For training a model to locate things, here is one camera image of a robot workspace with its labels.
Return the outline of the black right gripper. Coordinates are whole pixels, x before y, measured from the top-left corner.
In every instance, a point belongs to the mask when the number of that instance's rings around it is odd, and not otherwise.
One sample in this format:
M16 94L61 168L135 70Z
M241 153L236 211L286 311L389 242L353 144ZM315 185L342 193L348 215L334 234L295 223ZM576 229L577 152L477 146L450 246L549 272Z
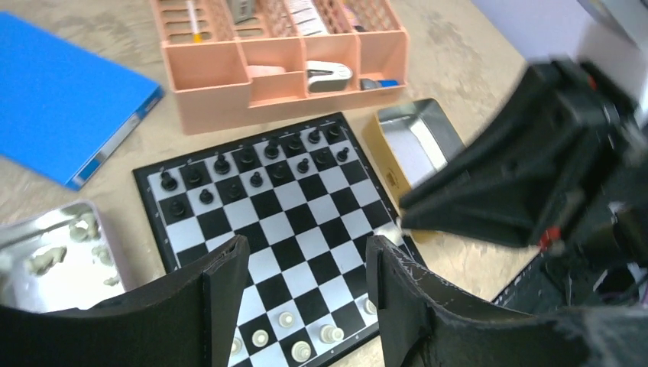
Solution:
M511 248L583 281L647 260L647 130L592 62L535 61L491 123L400 198L400 224Z

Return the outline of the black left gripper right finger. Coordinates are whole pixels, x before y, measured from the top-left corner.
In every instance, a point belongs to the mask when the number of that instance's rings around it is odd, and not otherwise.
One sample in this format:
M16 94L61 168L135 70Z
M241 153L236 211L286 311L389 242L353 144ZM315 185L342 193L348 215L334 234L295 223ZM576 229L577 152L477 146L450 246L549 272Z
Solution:
M367 244L367 281L387 366L530 366L525 316L463 291L382 235Z

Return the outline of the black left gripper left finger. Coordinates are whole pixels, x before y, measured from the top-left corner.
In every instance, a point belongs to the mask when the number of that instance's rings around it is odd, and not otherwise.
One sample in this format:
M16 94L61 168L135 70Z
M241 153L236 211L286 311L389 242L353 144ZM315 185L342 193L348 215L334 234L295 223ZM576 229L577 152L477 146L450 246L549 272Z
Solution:
M101 302L93 366L225 366L250 248L234 235L181 269Z

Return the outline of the white chess pawn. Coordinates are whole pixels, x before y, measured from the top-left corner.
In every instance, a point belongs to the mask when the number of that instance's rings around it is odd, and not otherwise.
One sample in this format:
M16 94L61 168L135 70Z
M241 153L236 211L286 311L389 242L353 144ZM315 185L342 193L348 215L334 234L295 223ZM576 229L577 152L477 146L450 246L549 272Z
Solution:
M295 316L290 311L284 311L279 314L278 323L280 327L289 329L295 323Z

